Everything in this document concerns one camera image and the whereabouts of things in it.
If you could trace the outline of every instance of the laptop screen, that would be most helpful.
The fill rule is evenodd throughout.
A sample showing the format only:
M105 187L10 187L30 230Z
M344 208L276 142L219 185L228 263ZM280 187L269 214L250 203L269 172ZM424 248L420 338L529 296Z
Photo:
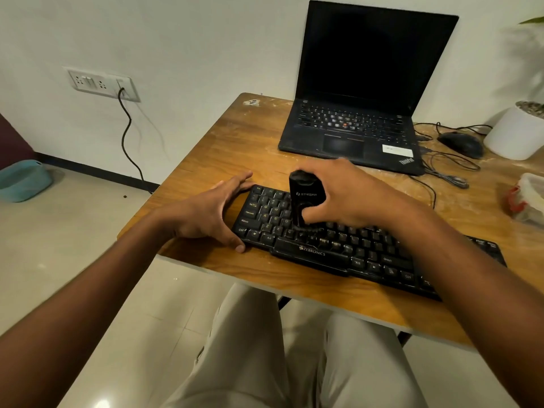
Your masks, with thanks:
M296 97L411 116L458 19L310 1Z

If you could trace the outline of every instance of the green leaf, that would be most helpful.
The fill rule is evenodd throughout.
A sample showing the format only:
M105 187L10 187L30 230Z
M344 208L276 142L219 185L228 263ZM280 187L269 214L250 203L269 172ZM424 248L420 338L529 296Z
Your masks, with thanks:
M532 18L531 20L524 21L520 24L544 24L544 17Z

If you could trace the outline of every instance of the laptop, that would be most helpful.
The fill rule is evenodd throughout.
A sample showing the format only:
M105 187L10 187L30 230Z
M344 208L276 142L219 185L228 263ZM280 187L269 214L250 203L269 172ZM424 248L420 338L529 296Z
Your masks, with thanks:
M411 116L458 19L310 1L278 148L422 175Z

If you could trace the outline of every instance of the soil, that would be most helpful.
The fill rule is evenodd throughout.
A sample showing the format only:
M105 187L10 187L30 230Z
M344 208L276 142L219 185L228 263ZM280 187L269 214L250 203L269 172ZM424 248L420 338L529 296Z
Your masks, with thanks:
M544 118L544 104L537 102L517 102L516 106L531 116Z

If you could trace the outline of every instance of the desk surface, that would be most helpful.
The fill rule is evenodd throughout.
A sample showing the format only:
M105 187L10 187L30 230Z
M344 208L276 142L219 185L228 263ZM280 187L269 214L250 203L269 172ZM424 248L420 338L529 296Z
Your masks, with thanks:
M251 99L259 100L258 105L248 105ZM258 184L289 191L289 173L305 158L277 149L291 105L288 100L241 94L120 234L154 208L204 192L242 170L252 170ZM433 134L432 127L417 126L417 129ZM424 145L446 149L436 140ZM544 150L520 162L503 159L486 150L479 164L480 172L470 172L449 160L436 158L437 169L457 174L470 183L469 189L460 190L438 178L424 176L423 180L436 190L437 213L464 234L499 243L508 266L544 292L544 231L511 219L503 198L522 173L542 174ZM425 187L405 175L364 169L401 192L425 203L431 200ZM238 196L228 209L225 222L229 227L246 196ZM407 332L470 344L444 304L374 282L333 276L275 258L256 248L238 254L209 239L172 240L160 254L273 292L280 291L291 298L323 302L359 314L366 320L404 327Z

